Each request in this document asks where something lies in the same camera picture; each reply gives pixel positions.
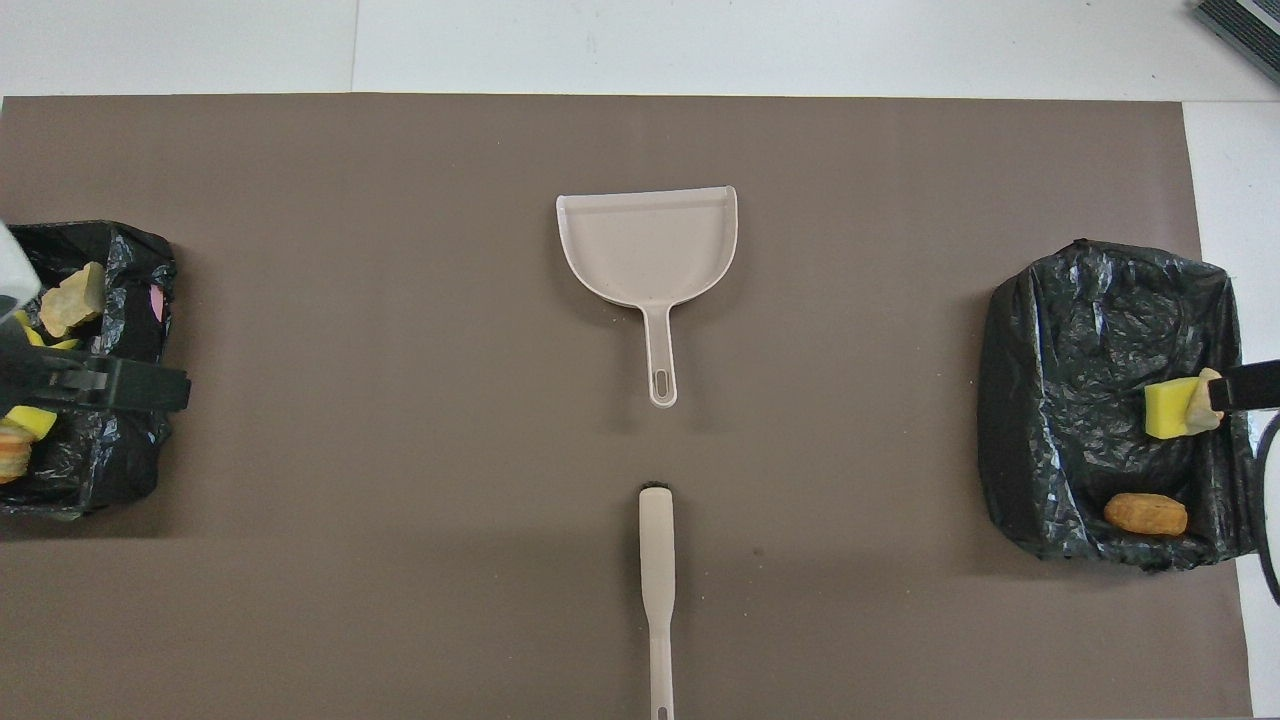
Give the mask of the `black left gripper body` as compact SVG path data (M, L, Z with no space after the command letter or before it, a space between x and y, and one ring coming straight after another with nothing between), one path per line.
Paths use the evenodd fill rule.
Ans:
M18 405L40 402L63 404L70 391L56 379L67 369L67 356L60 350L35 346L12 346L1 351L1 411Z

